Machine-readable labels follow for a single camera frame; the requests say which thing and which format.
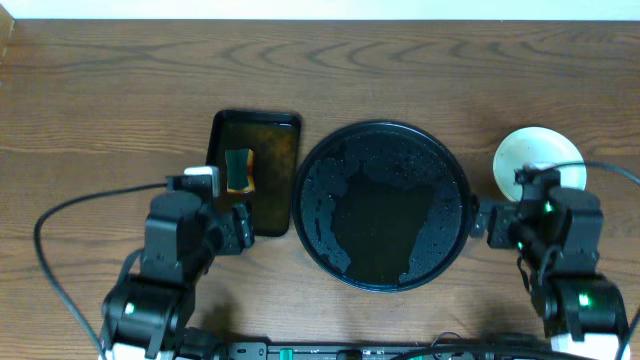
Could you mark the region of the light blue plate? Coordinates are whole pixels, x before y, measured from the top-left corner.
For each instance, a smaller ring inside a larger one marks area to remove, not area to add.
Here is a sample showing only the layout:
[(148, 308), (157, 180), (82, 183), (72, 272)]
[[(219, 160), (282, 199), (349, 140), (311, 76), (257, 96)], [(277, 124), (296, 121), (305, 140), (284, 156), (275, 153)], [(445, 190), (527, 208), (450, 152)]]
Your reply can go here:
[(502, 194), (510, 201), (520, 201), (522, 186), (515, 182), (517, 170), (523, 167), (542, 170), (583, 161), (578, 148), (564, 135), (544, 127), (526, 127), (512, 132), (500, 143), (492, 170)]

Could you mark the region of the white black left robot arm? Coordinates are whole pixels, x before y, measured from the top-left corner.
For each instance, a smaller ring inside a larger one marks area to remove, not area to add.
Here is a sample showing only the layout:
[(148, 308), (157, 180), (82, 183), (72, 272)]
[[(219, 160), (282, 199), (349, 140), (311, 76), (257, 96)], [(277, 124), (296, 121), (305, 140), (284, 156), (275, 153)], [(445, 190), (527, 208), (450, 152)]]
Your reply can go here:
[(132, 253), (106, 296), (101, 329), (108, 358), (159, 359), (209, 355), (195, 350), (187, 323), (196, 284), (217, 256), (239, 255), (255, 242), (251, 206), (217, 212), (211, 197), (187, 191), (155, 197), (142, 250)]

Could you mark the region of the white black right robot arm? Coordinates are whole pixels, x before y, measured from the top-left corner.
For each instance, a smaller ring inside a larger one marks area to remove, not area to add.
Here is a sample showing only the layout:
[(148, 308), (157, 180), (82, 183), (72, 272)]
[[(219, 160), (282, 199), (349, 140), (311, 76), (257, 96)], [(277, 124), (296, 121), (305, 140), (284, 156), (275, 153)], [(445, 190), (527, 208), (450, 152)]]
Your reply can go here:
[(599, 199), (561, 186), (518, 202), (483, 200), (472, 236), (518, 252), (517, 266), (553, 350), (593, 359), (625, 359), (630, 329), (618, 287), (598, 273), (603, 227)]

